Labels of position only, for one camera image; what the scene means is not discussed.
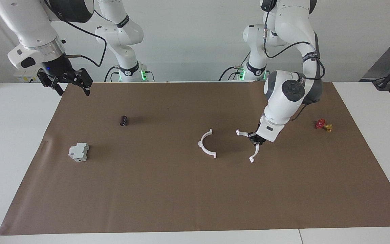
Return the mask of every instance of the white plastic arc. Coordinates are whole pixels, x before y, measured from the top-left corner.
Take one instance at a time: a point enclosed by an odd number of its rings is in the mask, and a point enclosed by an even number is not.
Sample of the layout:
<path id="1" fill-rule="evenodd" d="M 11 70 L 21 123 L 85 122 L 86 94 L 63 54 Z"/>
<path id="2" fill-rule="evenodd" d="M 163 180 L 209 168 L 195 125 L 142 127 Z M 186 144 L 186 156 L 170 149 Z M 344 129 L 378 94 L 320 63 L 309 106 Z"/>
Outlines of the white plastic arc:
<path id="1" fill-rule="evenodd" d="M 198 146 L 199 146 L 205 153 L 207 153 L 208 155 L 211 155 L 211 156 L 213 156 L 214 158 L 216 158 L 216 153 L 207 150 L 207 148 L 205 148 L 204 145 L 203 145 L 204 139 L 205 139 L 207 136 L 211 135 L 212 133 L 213 133 L 212 129 L 210 129 L 207 133 L 205 133 L 205 134 L 201 137 L 201 141 L 198 142 Z"/>
<path id="2" fill-rule="evenodd" d="M 236 133 L 237 133 L 237 136 L 246 136 L 249 138 L 249 135 L 247 132 L 241 132 L 240 130 L 236 130 Z M 255 158 L 255 156 L 257 156 L 259 150 L 260 150 L 260 145 L 259 144 L 255 145 L 255 153 L 254 153 L 254 155 L 249 157 L 249 160 L 251 161 L 251 163 L 255 162 L 254 158 Z"/>

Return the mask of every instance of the white wall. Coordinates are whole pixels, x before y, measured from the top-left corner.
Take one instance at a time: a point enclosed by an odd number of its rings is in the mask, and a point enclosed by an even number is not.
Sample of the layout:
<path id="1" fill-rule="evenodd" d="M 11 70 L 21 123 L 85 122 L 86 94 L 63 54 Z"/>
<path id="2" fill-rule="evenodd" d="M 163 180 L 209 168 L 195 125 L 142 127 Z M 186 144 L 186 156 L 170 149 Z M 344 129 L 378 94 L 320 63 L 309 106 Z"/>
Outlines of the white wall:
<path id="1" fill-rule="evenodd" d="M 245 57 L 249 48 L 243 42 L 243 29 L 261 23 L 263 15 L 259 0 L 124 0 L 124 4 L 145 32 L 144 41 L 134 46 L 138 59 L 157 80 L 218 79 L 225 68 L 240 64 Z M 328 72 L 325 81 L 358 81 L 390 47 L 390 1 L 319 0 L 310 19 Z M 95 15 L 79 26 L 93 32 L 103 23 Z M 102 45 L 95 38 L 65 23 L 53 26 L 67 40 L 67 54 L 99 60 Z M 6 58 L 11 49 L 7 47 L 0 43 L 0 59 Z M 116 59 L 108 52 L 101 68 L 82 59 L 72 63 L 75 68 L 87 68 L 94 80 L 102 81 Z M 11 66 L 7 62 L 3 66 L 5 76 L 10 76 Z M 272 60 L 268 69 L 301 70 L 299 52 L 287 51 Z"/>

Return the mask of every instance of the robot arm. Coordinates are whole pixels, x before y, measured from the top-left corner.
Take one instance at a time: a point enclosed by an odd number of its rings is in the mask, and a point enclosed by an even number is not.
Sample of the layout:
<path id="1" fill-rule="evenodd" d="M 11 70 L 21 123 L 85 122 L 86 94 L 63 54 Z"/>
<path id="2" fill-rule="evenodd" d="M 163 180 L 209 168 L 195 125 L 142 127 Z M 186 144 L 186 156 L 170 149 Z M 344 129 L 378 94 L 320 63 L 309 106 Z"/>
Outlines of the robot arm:
<path id="1" fill-rule="evenodd" d="M 0 15 L 17 35 L 20 44 L 8 53 L 10 62 L 20 70 L 40 65 L 37 73 L 45 87 L 63 91 L 58 82 L 80 86 L 90 94 L 92 79 L 84 68 L 74 70 L 51 20 L 86 22 L 93 15 L 93 0 L 46 0 L 53 11 L 40 0 L 0 0 Z"/>
<path id="2" fill-rule="evenodd" d="M 103 37 L 108 43 L 108 49 L 115 54 L 120 67 L 121 81 L 146 80 L 145 65 L 136 59 L 135 51 L 128 46 L 142 42 L 144 39 L 142 28 L 129 18 L 121 0 L 99 0 L 99 6 L 104 18 L 113 24 L 99 26 L 96 35 Z"/>
<path id="3" fill-rule="evenodd" d="M 265 18 L 268 15 L 267 23 L 270 27 L 266 45 L 305 43 L 296 45 L 302 54 L 303 74 L 277 70 L 266 80 L 264 94 L 269 103 L 257 131 L 250 134 L 250 140 L 260 145 L 266 140 L 274 142 L 300 105 L 318 102 L 322 94 L 318 40 L 308 19 L 314 1 L 261 0 L 261 7 L 271 11 L 265 14 Z M 270 34 L 277 40 L 269 42 Z"/>
<path id="4" fill-rule="evenodd" d="M 264 15 L 263 23 L 266 25 L 249 25 L 243 32 L 243 40 L 249 45 L 251 54 L 248 62 L 245 63 L 245 80 L 261 80 L 267 66 L 267 57 L 264 53 L 264 42 L 266 46 L 284 46 L 286 42 L 281 40 L 275 31 L 276 8 Z"/>

